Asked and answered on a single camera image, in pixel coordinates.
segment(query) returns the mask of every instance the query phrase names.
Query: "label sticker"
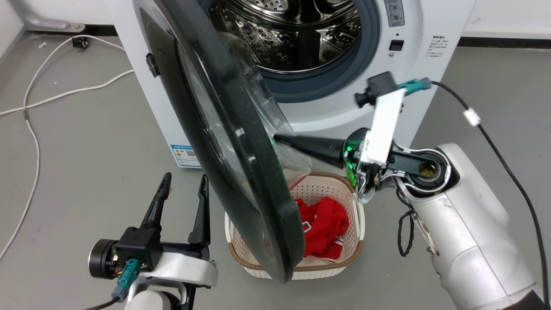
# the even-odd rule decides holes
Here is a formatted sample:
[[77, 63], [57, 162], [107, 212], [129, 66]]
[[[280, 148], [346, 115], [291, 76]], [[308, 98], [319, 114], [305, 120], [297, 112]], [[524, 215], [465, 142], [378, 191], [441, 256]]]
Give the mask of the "label sticker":
[[426, 50], [425, 57], [430, 58], [442, 58], [444, 56], [444, 51], [448, 46], [448, 39], [443, 35], [433, 35], [433, 38], [430, 40], [429, 48]]
[[170, 145], [176, 159], [178, 160], [178, 165], [180, 167], [195, 167], [200, 168], [201, 165], [195, 156], [195, 152], [189, 145]]
[[388, 16], [388, 26], [404, 26], [404, 8], [402, 0], [385, 0], [386, 13]]

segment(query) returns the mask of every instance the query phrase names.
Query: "red clothing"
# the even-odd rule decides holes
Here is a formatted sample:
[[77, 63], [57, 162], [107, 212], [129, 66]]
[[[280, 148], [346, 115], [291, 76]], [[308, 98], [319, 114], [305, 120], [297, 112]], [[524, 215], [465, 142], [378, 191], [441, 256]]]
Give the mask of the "red clothing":
[[311, 206], [307, 206], [302, 199], [297, 199], [296, 203], [299, 205], [302, 228], [305, 231], [304, 257], [312, 255], [334, 263], [341, 257], [343, 246], [341, 236], [348, 228], [346, 210], [329, 197], [324, 197]]

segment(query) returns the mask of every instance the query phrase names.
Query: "stainless steel drum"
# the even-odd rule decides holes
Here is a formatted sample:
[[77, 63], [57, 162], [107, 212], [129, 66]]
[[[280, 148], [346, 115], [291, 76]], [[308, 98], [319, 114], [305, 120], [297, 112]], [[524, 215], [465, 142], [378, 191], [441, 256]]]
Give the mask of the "stainless steel drum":
[[247, 44], [258, 67], [274, 73], [318, 70], [361, 36], [350, 0], [214, 0], [209, 16], [218, 31]]

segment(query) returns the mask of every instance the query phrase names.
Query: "concrete floor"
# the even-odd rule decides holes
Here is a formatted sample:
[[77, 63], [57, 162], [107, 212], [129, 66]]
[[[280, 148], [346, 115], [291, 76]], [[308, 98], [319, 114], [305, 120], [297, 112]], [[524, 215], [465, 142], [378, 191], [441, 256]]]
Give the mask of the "concrete floor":
[[[22, 105], [39, 65], [65, 38], [22, 40], [0, 65], [0, 111]], [[39, 49], [38, 45], [47, 42]], [[85, 51], [62, 49], [34, 87], [29, 104], [72, 89], [102, 84], [130, 69], [122, 51], [91, 42]], [[549, 249], [551, 200], [551, 53], [458, 49], [444, 82], [479, 111], [536, 205]], [[456, 111], [453, 117], [446, 111]], [[540, 274], [530, 214], [480, 134], [466, 125], [459, 104], [438, 92], [416, 146], [458, 143], [480, 169], [511, 216], [511, 233]], [[185, 241], [193, 226], [202, 172], [178, 168], [135, 76], [71, 95], [29, 111], [41, 143], [41, 174], [28, 216], [0, 263], [1, 309], [82, 309], [110, 298], [113, 281], [90, 277], [87, 258], [100, 238], [118, 238], [138, 225], [165, 172], [172, 188], [163, 216], [163, 240]], [[0, 244], [9, 239], [35, 174], [33, 139], [21, 112], [0, 118]], [[362, 255], [340, 275], [281, 285], [247, 274], [230, 256], [223, 208], [212, 196], [212, 258], [218, 286], [197, 293], [196, 309], [455, 309], [440, 287], [418, 234], [407, 258], [396, 246], [404, 207], [393, 191], [365, 207]], [[117, 304], [110, 309], [122, 309]]]

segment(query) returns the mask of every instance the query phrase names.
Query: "cable connector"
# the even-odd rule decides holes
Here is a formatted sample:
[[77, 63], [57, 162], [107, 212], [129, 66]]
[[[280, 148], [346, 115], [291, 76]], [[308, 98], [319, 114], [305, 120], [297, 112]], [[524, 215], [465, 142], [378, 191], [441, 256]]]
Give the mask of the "cable connector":
[[473, 127], [476, 127], [480, 124], [480, 116], [472, 109], [468, 108], [463, 112], [463, 116], [467, 119], [469, 124]]
[[126, 262], [125, 268], [122, 270], [121, 276], [117, 280], [117, 287], [111, 293], [111, 297], [118, 297], [118, 302], [124, 302], [128, 296], [128, 290], [142, 270], [142, 263], [137, 259], [130, 259]]
[[420, 90], [426, 90], [430, 88], [430, 80], [429, 78], [422, 78], [422, 79], [413, 79], [411, 81], [407, 81], [402, 84], [397, 85], [398, 88], [405, 88], [406, 94], [405, 96], [409, 96], [415, 92], [418, 92]]

